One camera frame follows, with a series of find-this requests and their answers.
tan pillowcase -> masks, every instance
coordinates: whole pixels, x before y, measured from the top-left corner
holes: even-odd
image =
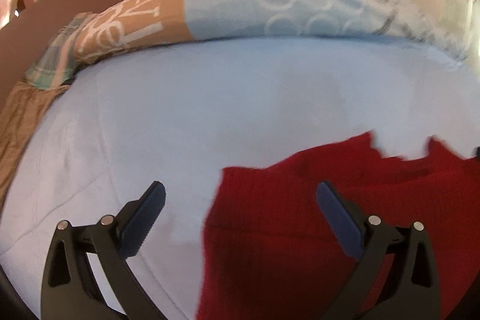
[[[79,13],[100,13],[121,1],[40,0],[0,29],[0,108],[61,27]]]
[[[92,64],[116,52],[193,40],[184,0],[125,0],[88,22],[73,52],[78,63]]]

plaid fabric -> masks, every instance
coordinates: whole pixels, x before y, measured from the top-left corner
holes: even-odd
[[[78,14],[67,26],[58,31],[43,55],[25,73],[28,84],[40,90],[49,90],[61,86],[73,76],[77,67],[73,54],[75,39],[95,15]]]

bed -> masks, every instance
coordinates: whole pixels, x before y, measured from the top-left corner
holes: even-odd
[[[56,223],[115,214],[153,180],[167,204],[129,266],[169,319],[192,319],[203,220],[223,167],[266,167],[371,129],[385,156],[421,157],[433,134],[464,157],[480,145],[480,86],[465,46],[406,0],[160,1],[170,2],[160,4],[170,6],[162,29],[128,31],[123,21],[118,39],[126,0],[115,17],[78,20],[72,48],[86,69],[74,75],[47,51],[27,72],[40,90],[74,76],[32,135],[0,221],[0,264],[38,317]]]

mattress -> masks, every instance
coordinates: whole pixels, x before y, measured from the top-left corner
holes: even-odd
[[[420,157],[432,134],[470,156],[478,102],[466,66],[401,39],[216,40],[119,55],[83,70],[34,134],[1,216],[0,264],[39,316],[56,223],[95,223],[159,180],[166,206],[128,263],[170,320],[192,319],[223,167],[265,167],[370,129],[385,156]]]

red sweater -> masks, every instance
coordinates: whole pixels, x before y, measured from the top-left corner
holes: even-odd
[[[480,162],[430,139],[418,160],[385,158],[370,133],[296,153],[266,169],[223,171],[203,245],[205,276],[197,320],[311,320],[348,280],[343,254],[315,200],[332,182],[366,215],[388,224],[422,221],[440,277],[442,318],[480,270]],[[375,304],[386,258],[362,309]]]

